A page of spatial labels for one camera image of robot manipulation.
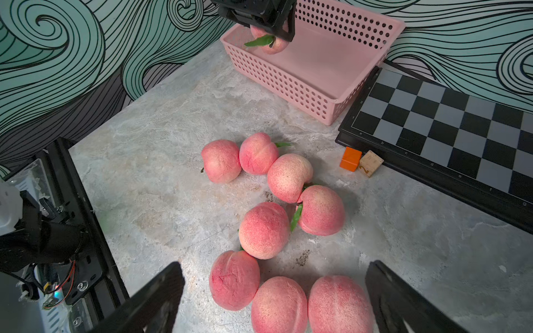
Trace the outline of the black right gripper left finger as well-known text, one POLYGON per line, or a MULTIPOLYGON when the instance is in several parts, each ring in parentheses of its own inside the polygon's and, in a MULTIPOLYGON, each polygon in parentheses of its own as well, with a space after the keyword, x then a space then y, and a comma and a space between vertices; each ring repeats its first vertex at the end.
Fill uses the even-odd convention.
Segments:
POLYGON ((179 262, 170 263, 93 332, 172 332, 185 278, 179 262))

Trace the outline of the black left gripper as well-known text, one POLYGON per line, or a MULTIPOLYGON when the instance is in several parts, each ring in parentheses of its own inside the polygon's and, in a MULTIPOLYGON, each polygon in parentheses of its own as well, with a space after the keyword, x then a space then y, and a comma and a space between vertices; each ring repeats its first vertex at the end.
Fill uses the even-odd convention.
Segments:
POLYGON ((295 36, 296 0, 213 0, 218 14, 245 27, 255 26, 284 41, 295 36))

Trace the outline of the peach with leaf back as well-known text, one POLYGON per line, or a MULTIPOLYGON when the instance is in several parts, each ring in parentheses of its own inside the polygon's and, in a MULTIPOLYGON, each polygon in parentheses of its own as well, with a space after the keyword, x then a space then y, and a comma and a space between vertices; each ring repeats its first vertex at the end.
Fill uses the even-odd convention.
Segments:
POLYGON ((254 176, 266 175, 279 157, 280 147, 291 146, 288 142, 273 142, 266 133, 255 133, 245 139, 240 147, 240 165, 254 176))

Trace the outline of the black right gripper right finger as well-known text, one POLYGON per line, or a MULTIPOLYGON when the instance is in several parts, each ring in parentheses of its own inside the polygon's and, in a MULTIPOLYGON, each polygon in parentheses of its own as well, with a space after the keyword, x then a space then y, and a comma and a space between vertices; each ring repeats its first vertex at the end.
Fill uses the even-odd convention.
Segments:
POLYGON ((465 332, 380 260, 369 264, 365 285, 380 332, 465 332))

